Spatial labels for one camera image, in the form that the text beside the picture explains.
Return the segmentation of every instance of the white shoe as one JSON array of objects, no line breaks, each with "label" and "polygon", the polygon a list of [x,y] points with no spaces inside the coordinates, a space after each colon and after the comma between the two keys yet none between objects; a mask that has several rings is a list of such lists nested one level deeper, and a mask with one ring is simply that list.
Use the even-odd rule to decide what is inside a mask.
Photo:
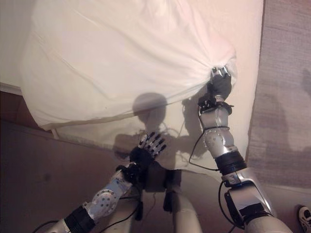
[{"label": "white shoe", "polygon": [[298,211],[300,225],[305,233],[311,233],[311,214],[306,206],[302,206]]}]

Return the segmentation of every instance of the white cloth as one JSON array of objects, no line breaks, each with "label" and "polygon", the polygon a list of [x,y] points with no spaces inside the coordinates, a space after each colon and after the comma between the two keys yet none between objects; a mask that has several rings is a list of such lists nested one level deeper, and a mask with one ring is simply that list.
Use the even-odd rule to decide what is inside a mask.
[{"label": "white cloth", "polygon": [[[200,11],[205,20],[211,22],[228,38],[237,50],[239,79],[227,102],[235,106],[232,115],[229,116],[229,126],[235,145],[245,158],[258,75],[263,1],[190,0],[190,3]],[[217,172],[188,164],[190,151],[201,133],[196,109],[196,99],[199,96],[200,94],[191,100],[168,105],[165,114],[163,108],[153,110],[149,116],[140,117],[143,121],[136,116],[103,124],[66,126],[56,131],[60,138],[77,143],[110,149],[123,148],[124,151],[129,151],[138,142],[141,131],[154,130],[160,125],[159,128],[164,132],[168,145],[158,157],[162,166],[186,169],[219,178]],[[159,119],[163,119],[163,123],[159,124]],[[204,151],[206,150],[203,142],[200,141],[194,152],[194,161],[215,168],[214,160]]]},{"label": "white cloth", "polygon": [[235,50],[186,0],[40,0],[22,58],[39,126],[114,117],[188,98]]}]

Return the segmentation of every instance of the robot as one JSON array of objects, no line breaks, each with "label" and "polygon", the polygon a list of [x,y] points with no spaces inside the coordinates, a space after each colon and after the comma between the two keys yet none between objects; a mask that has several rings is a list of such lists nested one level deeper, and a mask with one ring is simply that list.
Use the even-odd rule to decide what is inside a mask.
[{"label": "robot", "polygon": [[[225,102],[230,92],[231,76],[227,68],[213,68],[207,93],[198,102],[198,116],[203,129],[201,136],[204,136],[205,146],[222,174],[221,185],[230,188],[225,193],[225,200],[232,220],[226,218],[246,233],[291,233],[282,221],[274,217],[267,195],[234,145],[228,127],[232,106]],[[118,166],[110,183],[98,191],[91,202],[85,202],[46,233],[91,231],[100,218],[114,212],[119,199],[139,182],[155,157],[165,149],[163,143],[164,139],[156,133],[144,135],[131,151],[130,163]],[[178,172],[166,180],[164,210],[173,213],[175,233],[202,232],[192,204],[178,187]]]}]

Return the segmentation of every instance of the brown floor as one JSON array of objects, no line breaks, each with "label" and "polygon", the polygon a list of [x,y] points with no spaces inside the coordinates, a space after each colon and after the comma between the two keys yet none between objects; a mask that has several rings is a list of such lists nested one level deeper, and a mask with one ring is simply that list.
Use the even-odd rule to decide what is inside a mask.
[{"label": "brown floor", "polygon": [[[120,163],[109,151],[57,141],[49,133],[3,121],[0,138],[1,233],[31,232],[42,222],[67,216],[90,200]],[[207,233],[230,229],[218,206],[218,186],[216,180],[205,175],[190,172],[182,175],[182,190]],[[311,191],[264,188],[279,218],[294,232],[301,232],[295,210],[298,204],[311,206]],[[144,220],[134,223],[133,232],[172,232],[172,215],[163,212],[163,199],[163,193],[156,193],[155,206],[146,217],[154,199],[153,193],[143,195]]]},{"label": "brown floor", "polygon": [[0,92],[0,117],[17,125],[43,130],[31,116],[23,96]]},{"label": "brown floor", "polygon": [[266,1],[248,149],[262,182],[311,188],[310,119],[310,1]]}]

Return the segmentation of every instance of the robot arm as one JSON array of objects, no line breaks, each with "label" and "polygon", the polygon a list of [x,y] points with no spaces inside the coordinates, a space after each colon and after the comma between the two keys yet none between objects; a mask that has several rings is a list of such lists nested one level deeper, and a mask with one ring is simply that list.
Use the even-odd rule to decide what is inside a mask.
[{"label": "robot arm", "polygon": [[226,187],[225,200],[230,215],[240,228],[250,233],[291,233],[274,211],[255,174],[247,167],[234,145],[228,127],[232,109],[224,100],[231,91],[231,77],[225,67],[214,68],[207,94],[199,99],[199,118],[205,131],[205,145],[215,159]]},{"label": "robot arm", "polygon": [[100,218],[111,214],[122,195],[136,184],[139,175],[148,167],[166,145],[160,135],[144,135],[130,153],[130,163],[118,166],[109,184],[99,190],[91,202],[85,202],[65,219],[58,221],[46,233],[87,233]]}]

